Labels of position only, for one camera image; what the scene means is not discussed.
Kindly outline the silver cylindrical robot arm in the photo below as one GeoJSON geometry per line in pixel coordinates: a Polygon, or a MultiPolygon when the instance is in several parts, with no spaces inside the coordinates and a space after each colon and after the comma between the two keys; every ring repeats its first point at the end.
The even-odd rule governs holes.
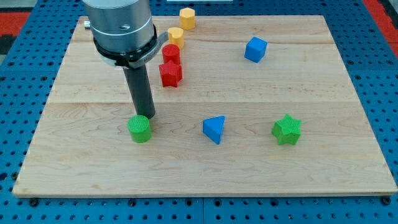
{"type": "Polygon", "coordinates": [[[136,114],[155,115],[155,106],[145,64],[136,62],[157,41],[149,2],[146,0],[84,0],[95,47],[104,62],[121,67],[136,114]]]}

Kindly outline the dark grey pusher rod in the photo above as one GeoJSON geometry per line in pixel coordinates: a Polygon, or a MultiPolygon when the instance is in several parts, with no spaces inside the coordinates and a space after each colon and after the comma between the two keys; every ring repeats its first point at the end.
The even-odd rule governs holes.
{"type": "Polygon", "coordinates": [[[146,66],[123,68],[123,72],[126,77],[136,114],[151,119],[155,115],[155,106],[146,66]]]}

